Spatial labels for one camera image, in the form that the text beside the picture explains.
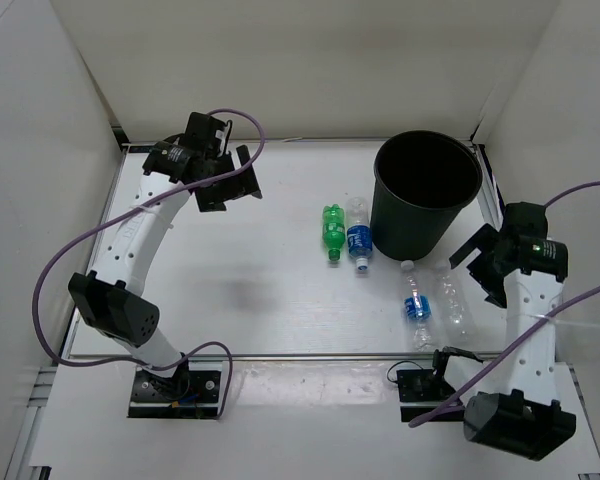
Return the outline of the clear crushed plastic bottle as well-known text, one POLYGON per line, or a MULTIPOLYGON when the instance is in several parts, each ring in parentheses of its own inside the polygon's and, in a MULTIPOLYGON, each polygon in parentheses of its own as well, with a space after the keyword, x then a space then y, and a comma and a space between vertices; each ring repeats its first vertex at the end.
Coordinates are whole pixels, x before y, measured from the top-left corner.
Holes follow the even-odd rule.
POLYGON ((433 274, 436 302, 449 340, 466 345, 474 335, 475 323, 461 282, 447 260, 437 262, 433 274))

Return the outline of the clear bottle blue wrap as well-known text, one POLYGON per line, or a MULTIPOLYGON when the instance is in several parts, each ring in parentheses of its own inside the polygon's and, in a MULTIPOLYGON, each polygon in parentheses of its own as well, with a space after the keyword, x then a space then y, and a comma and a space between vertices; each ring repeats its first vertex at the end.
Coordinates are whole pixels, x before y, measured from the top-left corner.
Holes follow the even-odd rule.
POLYGON ((400 268, 400 293, 411 345, 416 351, 435 349, 437 336, 433 327, 429 298, 422 290, 415 264, 411 260, 405 260, 401 262, 400 268))

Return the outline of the green plastic bottle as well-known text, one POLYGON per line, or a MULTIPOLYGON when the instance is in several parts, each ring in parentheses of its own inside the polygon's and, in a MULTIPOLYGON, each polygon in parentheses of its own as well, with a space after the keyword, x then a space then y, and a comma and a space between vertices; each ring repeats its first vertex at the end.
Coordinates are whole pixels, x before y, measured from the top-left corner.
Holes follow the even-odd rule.
POLYGON ((338 204, 325 206, 322 212, 322 241, 330 262, 340 260, 345 240, 344 210, 338 204))

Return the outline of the clear bottle blue label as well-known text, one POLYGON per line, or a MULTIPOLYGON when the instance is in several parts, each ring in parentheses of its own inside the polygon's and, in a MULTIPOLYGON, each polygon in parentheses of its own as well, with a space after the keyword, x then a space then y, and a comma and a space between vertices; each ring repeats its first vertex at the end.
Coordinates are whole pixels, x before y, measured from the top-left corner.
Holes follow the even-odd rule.
POLYGON ((372 256, 369 207, 362 197, 353 197, 345 208, 347 249, 359 274, 366 274, 372 256))

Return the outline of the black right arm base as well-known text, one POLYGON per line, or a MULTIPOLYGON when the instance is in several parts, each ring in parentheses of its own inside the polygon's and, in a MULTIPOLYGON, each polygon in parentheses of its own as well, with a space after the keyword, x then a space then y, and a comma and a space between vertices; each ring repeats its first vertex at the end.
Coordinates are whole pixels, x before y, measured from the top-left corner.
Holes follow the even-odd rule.
POLYGON ((402 423, 433 411, 455 392, 444 379, 452 357, 467 358, 477 361, 479 365, 484 362, 473 352, 444 347, 434 351, 431 367, 424 368, 413 360, 401 360, 388 368, 386 380, 398 389, 402 423))

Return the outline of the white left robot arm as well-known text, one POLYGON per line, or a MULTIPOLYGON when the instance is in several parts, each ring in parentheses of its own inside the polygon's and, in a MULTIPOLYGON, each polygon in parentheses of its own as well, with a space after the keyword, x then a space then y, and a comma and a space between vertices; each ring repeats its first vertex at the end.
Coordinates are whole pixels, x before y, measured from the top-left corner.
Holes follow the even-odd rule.
POLYGON ((155 375, 168 400, 186 395, 190 377, 179 369, 181 353, 159 330, 156 305, 143 299, 154 257, 179 210, 194 198, 202 212, 222 211, 229 200, 258 196, 246 147, 238 149, 241 173, 218 139, 183 136, 155 144, 127 214, 103 254, 86 274, 74 274, 69 293, 84 322, 114 340, 155 375))

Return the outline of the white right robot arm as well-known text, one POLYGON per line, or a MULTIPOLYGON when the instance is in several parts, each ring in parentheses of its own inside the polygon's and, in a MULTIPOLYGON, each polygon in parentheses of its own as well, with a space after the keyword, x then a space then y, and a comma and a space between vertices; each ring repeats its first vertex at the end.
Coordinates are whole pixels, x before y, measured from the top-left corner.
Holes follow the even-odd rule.
POLYGON ((506 357, 453 354, 430 373, 429 387, 444 400, 462 392, 468 441, 540 461, 576 431, 576 417, 562 409, 557 393, 556 333, 548 318, 561 301, 568 250, 548 239, 544 227, 485 224, 451 256, 451 265, 473 251, 479 254, 468 266, 471 277, 505 311, 506 357))

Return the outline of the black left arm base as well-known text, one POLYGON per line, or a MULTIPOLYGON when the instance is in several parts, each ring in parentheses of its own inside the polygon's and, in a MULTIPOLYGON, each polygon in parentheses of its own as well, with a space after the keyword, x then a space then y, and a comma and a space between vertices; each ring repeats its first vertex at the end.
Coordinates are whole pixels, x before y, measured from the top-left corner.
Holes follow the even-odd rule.
POLYGON ((220 410, 222 366, 189 362, 180 365, 172 378, 137 368, 129 397, 131 419, 211 420, 220 410))

